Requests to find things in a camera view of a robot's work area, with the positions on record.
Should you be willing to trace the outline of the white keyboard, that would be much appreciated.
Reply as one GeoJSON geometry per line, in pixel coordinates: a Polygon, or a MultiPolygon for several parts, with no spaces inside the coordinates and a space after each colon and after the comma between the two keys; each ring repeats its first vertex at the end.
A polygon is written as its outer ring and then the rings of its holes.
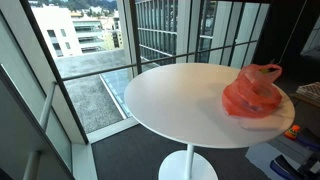
{"type": "Polygon", "coordinates": [[[296,92],[320,102],[320,82],[299,86],[296,92]]]}

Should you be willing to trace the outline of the orange toy cone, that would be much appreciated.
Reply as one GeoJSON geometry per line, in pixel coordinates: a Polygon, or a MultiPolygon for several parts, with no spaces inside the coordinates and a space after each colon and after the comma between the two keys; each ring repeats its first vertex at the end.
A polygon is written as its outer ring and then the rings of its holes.
{"type": "Polygon", "coordinates": [[[293,125],[284,133],[284,135],[291,140],[295,140],[298,136],[299,130],[300,127],[298,125],[293,125]]]}

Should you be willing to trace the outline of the round white pedestal table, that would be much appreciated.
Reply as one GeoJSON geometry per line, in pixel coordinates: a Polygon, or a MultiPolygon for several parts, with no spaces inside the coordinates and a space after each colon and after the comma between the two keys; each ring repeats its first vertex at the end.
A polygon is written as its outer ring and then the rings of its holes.
{"type": "Polygon", "coordinates": [[[245,148],[289,129],[295,109],[287,95],[262,119],[225,113],[222,92],[237,75],[238,70],[228,66],[178,63],[153,68],[130,81],[124,101],[132,116],[150,131],[187,146],[162,161],[158,180],[217,180],[213,166],[195,147],[245,148]]]}

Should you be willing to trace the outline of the orange plastic bag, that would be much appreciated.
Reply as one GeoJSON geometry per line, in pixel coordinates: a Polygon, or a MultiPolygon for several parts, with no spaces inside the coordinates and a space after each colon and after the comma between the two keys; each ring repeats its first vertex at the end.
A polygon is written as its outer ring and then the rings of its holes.
{"type": "Polygon", "coordinates": [[[222,94],[222,105],[227,115],[263,118],[273,113],[282,100],[273,85],[282,74],[277,64],[250,64],[243,67],[237,78],[227,85],[222,94]]]}

